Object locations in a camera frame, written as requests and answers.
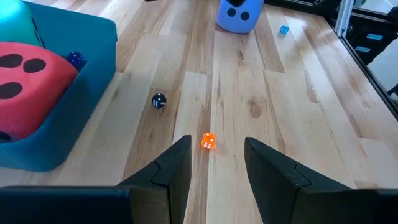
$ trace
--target wood knot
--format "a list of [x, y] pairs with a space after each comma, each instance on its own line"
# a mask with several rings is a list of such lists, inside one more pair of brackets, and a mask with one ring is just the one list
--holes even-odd
[[256, 103], [251, 104], [251, 106], [250, 106], [250, 114], [251, 114], [251, 116], [253, 118], [260, 117], [261, 113], [262, 113], [261, 106], [259, 106]]

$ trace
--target die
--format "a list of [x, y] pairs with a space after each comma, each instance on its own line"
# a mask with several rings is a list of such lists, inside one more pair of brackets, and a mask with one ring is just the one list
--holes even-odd
[[21, 0], [0, 0], [0, 42], [44, 47], [29, 8]]
[[281, 34], [285, 35], [285, 34], [288, 33], [288, 31], [289, 31], [289, 26], [288, 25], [283, 25], [283, 26], [280, 27], [280, 31], [279, 32]]
[[156, 108], [162, 108], [166, 105], [166, 96], [161, 93], [156, 93], [154, 97], [152, 97], [152, 104]]
[[75, 68], [80, 67], [80, 65], [83, 63], [83, 56], [79, 52], [70, 52], [68, 55], [68, 61], [71, 63]]
[[213, 133], [204, 133], [201, 139], [201, 146], [206, 149], [214, 149], [216, 146], [216, 135]]
[[264, 0], [221, 0], [216, 22], [224, 30], [247, 34], [254, 29]]
[[0, 42], [0, 142], [33, 134], [77, 74], [42, 47]]

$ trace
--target wooden floor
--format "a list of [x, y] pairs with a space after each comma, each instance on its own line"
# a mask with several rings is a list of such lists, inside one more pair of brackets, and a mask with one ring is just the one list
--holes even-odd
[[[189, 224], [261, 223], [246, 136], [352, 188], [398, 187], [398, 122], [324, 18], [264, 5], [237, 35], [215, 24], [218, 0], [33, 2], [114, 20], [118, 73], [63, 165], [2, 168], [1, 186], [116, 185], [191, 134]], [[215, 150], [200, 147], [205, 131]]]

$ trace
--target dark blue die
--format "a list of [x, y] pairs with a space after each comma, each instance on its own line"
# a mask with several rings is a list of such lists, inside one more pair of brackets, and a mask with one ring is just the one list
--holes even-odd
[[70, 52], [68, 55], [68, 61], [71, 63], [75, 68], [78, 68], [83, 63], [83, 56], [79, 52]]
[[166, 105], [166, 96], [161, 93], [156, 93], [154, 97], [152, 97], [152, 104], [156, 108], [162, 108]]

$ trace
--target translucent orange die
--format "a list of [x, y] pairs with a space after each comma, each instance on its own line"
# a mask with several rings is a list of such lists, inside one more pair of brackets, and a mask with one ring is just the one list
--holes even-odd
[[201, 139], [201, 146], [207, 149], [214, 149], [216, 146], [216, 135], [213, 133], [204, 133]]

